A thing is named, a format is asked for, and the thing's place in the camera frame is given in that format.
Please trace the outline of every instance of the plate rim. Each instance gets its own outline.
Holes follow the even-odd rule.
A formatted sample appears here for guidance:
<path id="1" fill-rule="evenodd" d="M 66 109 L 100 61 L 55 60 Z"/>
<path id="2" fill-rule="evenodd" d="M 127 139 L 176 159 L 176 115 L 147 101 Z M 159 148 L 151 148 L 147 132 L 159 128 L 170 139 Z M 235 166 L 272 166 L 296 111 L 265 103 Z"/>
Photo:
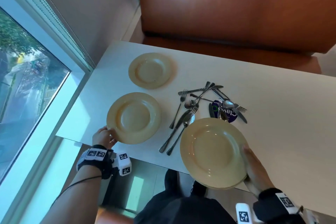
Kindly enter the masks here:
<path id="1" fill-rule="evenodd" d="M 161 60 L 161 62 L 165 65 L 166 68 L 166 73 L 163 74 L 160 77 L 160 80 L 158 80 L 157 82 L 152 82 L 152 83 L 145 83 L 145 82 L 141 82 L 136 76 L 135 76 L 135 69 L 138 65 L 138 63 L 140 63 L 140 61 L 144 58 L 146 58 L 146 56 L 152 57 L 155 56 L 155 58 Z M 130 63 L 129 67 L 128 67 L 128 77 L 130 78 L 130 80 L 137 86 L 147 89 L 147 90 L 153 90 L 153 89 L 157 89 L 161 86 L 163 86 L 171 77 L 172 75 L 172 65 L 171 65 L 171 61 L 170 59 L 163 55 L 162 53 L 158 53 L 158 52 L 147 52 L 147 53 L 143 53 L 139 56 L 137 56 L 135 59 L 132 60 L 132 62 Z"/>
<path id="2" fill-rule="evenodd" d="M 125 142 L 126 141 L 132 141 L 132 138 L 138 138 L 139 137 L 139 132 L 135 132 L 135 133 L 125 133 L 123 131 L 121 131 L 120 129 L 118 129 L 117 125 L 116 125 L 116 120 L 115 120 L 115 115 L 113 118 L 110 118 L 110 116 L 112 115 L 112 113 L 114 112 L 115 114 L 117 113 L 117 111 L 119 110 L 119 108 L 128 100 L 131 99 L 140 99 L 142 95 L 142 98 L 147 98 L 145 99 L 145 101 L 147 103 L 149 103 L 153 109 L 154 109 L 154 114 L 155 117 L 152 128 L 150 130 L 149 136 L 146 136 L 148 138 L 141 140 L 140 142 L 135 142 L 135 143 L 129 143 L 129 142 Z M 160 108 L 159 103 L 157 102 L 157 100 L 152 97 L 151 95 L 147 94 L 147 93 L 143 93 L 143 92 L 131 92 L 131 93 L 127 93 L 125 95 L 122 95 L 120 98 L 116 99 L 112 105 L 110 106 L 109 110 L 107 111 L 107 116 L 106 116 L 106 125 L 107 128 L 112 128 L 115 130 L 116 133 L 116 137 L 117 140 L 121 143 L 124 144 L 139 144 L 139 143 L 143 143 L 145 141 L 147 141 L 149 138 L 151 138 L 159 129 L 160 124 L 161 124 L 161 119 L 162 119 L 162 111 Z"/>
<path id="3" fill-rule="evenodd" d="M 232 124 L 224 121 L 224 120 L 219 120 L 216 118 L 202 118 L 199 120 L 196 120 L 194 123 L 192 123 L 190 126 L 188 126 L 185 131 L 183 132 L 182 136 L 181 136 L 181 141 L 180 141 L 180 154 L 181 154 L 181 158 L 182 158 L 182 162 L 184 163 L 184 166 L 186 167 L 186 169 L 189 171 L 190 175 L 197 181 L 199 181 L 199 183 L 204 184 L 204 186 L 208 186 L 210 188 L 215 188 L 215 189 L 229 189 L 232 188 L 236 185 L 238 185 L 239 183 L 241 183 L 242 181 L 244 181 L 244 179 L 247 176 L 246 173 L 246 169 L 244 167 L 244 175 L 241 179 L 237 180 L 237 182 L 235 184 L 232 184 L 230 186 L 220 186 L 218 182 L 214 182 L 214 184 L 207 184 L 206 180 L 204 180 L 202 178 L 202 176 L 204 177 L 204 173 L 202 174 L 202 172 L 197 173 L 196 171 L 192 170 L 190 168 L 190 161 L 189 159 L 192 159 L 191 157 L 189 157 L 189 151 L 187 150 L 187 146 L 185 146 L 184 144 L 186 144 L 186 141 L 188 141 L 188 131 L 193 129 L 193 127 L 197 126 L 198 128 L 200 128 L 201 126 L 204 127 L 206 126 L 206 124 L 209 124 L 209 122 L 211 122 L 212 124 L 215 122 L 218 125 L 222 126 L 222 127 L 227 127 L 229 130 L 234 131 L 235 133 L 238 133 L 240 139 L 238 142 L 236 140 L 236 138 L 234 138 L 234 140 L 236 141 L 236 143 L 238 144 L 239 147 L 239 152 L 241 152 L 241 146 L 245 143 L 247 143 L 246 138 L 244 137 L 244 135 Z M 242 156 L 239 159 L 239 163 L 238 163 L 239 167 L 241 168 L 244 165 Z"/>

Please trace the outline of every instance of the black cable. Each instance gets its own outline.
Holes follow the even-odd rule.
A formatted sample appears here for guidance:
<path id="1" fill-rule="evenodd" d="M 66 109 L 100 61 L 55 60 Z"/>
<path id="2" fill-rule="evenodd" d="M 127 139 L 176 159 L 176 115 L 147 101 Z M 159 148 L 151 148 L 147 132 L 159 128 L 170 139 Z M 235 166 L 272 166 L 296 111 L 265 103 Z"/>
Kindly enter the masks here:
<path id="1" fill-rule="evenodd" d="M 82 179 L 82 180 L 80 180 L 80 181 L 78 181 L 78 182 L 75 182 L 74 184 L 71 184 L 68 188 L 70 188 L 70 187 L 72 187 L 72 186 L 74 186 L 74 185 L 76 185 L 76 184 L 78 184 L 78 183 L 80 183 L 80 182 L 84 182 L 84 181 L 87 181 L 87 180 L 90 180 L 90 179 L 94 179 L 94 178 L 98 178 L 98 177 L 101 177 L 101 175 L 98 175 L 98 176 L 94 176 L 94 177 L 90 177 L 90 178 L 86 178 L 86 179 Z M 54 203 L 57 201 L 57 199 L 68 189 L 68 188 L 66 188 L 65 190 L 63 190 L 62 192 L 61 192 L 61 194 L 59 194 L 58 195 L 58 197 L 55 199 L 55 201 L 52 203 L 52 205 L 50 206 L 50 208 L 54 205 Z"/>

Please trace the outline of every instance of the hand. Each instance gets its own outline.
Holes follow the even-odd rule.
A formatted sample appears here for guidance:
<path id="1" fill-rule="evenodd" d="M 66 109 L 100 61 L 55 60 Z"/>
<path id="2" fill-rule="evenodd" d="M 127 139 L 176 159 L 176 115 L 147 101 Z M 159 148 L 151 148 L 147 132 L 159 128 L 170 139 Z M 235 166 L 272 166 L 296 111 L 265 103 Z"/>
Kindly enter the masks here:
<path id="1" fill-rule="evenodd" d="M 247 171 L 244 183 L 251 193 L 258 198 L 262 191 L 275 188 L 266 169 L 247 144 L 243 146 L 241 155 L 243 156 Z"/>
<path id="2" fill-rule="evenodd" d="M 107 149 L 111 149 L 117 143 L 117 140 L 112 136 L 113 133 L 114 130 L 107 129 L 107 126 L 98 129 L 92 136 L 93 145 L 100 144 Z"/>

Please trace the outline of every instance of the right hand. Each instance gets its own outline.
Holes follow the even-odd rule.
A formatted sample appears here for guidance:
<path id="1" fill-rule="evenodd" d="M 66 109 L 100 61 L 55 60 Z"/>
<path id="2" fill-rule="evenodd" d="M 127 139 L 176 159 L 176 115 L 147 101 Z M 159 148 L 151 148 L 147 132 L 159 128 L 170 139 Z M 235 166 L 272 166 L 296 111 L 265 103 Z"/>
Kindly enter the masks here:
<path id="1" fill-rule="evenodd" d="M 266 169 L 247 144 L 243 146 L 241 155 L 247 171 L 244 183 L 251 193 L 258 198 L 262 191 L 275 188 Z"/>

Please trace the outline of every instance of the shoe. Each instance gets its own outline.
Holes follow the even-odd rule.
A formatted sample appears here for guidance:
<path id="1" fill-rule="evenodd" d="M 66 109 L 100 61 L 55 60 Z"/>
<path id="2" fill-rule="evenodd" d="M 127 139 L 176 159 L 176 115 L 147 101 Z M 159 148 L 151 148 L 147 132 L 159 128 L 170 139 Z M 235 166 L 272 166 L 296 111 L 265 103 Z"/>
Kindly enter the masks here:
<path id="1" fill-rule="evenodd" d="M 207 187 L 205 187 L 202 184 L 194 181 L 194 184 L 192 185 L 190 195 L 191 196 L 204 197 L 206 191 L 207 191 Z"/>
<path id="2" fill-rule="evenodd" d="M 179 192 L 179 175 L 177 171 L 168 169 L 165 175 L 165 189 Z"/>

